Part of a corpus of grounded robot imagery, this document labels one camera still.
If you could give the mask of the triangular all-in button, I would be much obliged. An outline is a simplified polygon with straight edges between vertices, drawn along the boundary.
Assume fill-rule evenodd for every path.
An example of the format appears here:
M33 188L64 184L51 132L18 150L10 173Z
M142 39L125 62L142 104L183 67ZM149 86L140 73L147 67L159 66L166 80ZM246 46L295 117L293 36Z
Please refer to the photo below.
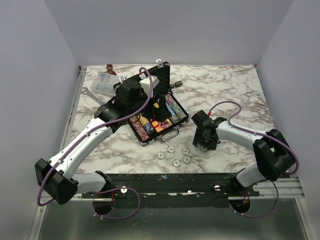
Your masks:
M172 125L172 123L169 119L166 119L165 121L159 123L159 127L161 127L161 128L167 128L171 125Z

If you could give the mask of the red playing card deck box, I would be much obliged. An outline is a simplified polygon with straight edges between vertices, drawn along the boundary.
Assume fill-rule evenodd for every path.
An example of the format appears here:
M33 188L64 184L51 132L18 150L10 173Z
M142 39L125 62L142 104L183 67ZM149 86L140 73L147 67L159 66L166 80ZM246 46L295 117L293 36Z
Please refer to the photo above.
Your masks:
M157 133L160 133L173 125L170 119L166 119L165 121L156 121L152 119L150 120L150 123Z

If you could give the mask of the white blue poker chip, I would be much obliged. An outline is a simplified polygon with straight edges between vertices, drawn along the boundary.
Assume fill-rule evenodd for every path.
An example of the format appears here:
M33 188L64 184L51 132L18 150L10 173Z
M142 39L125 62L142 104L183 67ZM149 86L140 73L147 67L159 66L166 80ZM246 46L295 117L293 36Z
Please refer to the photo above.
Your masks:
M178 159L174 159L174 160L172 161L172 165L173 165L175 168L178 168L178 167L181 166L181 161L178 160Z
M205 153L205 152L207 152L207 151L208 151L208 149L207 149L207 148L202 147L202 146L199 148L199 150L200 150L202 153Z
M187 155L185 155L183 158L182 158L182 161L185 163L185 164L189 164L191 162L191 158Z
M165 158L165 153L163 151L159 151L156 155L156 157L159 159L159 160L162 160Z
M167 152L173 154L176 151L176 148L173 145L167 147Z
M184 155L184 156L188 156L190 154L190 149L185 147L181 150L181 153Z

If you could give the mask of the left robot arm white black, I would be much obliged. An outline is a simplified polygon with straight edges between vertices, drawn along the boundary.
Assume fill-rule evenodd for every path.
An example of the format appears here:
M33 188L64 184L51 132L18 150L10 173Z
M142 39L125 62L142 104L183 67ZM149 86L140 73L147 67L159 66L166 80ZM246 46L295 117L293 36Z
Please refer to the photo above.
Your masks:
M74 195L95 192L104 198L110 194L111 185L104 173L76 176L75 172L85 158L105 139L114 134L130 118L143 115L149 119L166 120L171 117L164 101L162 81L156 77L143 80L126 79L116 90L116 95L101 105L86 128L63 150L49 160L40 159L35 173L41 191L63 205Z

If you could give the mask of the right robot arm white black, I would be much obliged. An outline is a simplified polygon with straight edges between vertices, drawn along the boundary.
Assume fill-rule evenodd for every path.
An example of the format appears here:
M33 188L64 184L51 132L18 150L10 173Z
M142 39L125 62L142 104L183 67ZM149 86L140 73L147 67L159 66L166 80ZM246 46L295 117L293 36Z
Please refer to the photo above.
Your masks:
M195 147L214 151L221 140L240 145L254 153L255 164L239 171L230 183L230 191L241 196L248 187L261 181L276 181L296 160L282 133L276 129L254 131L231 125L226 118L212 119L203 110L191 118L196 125Z

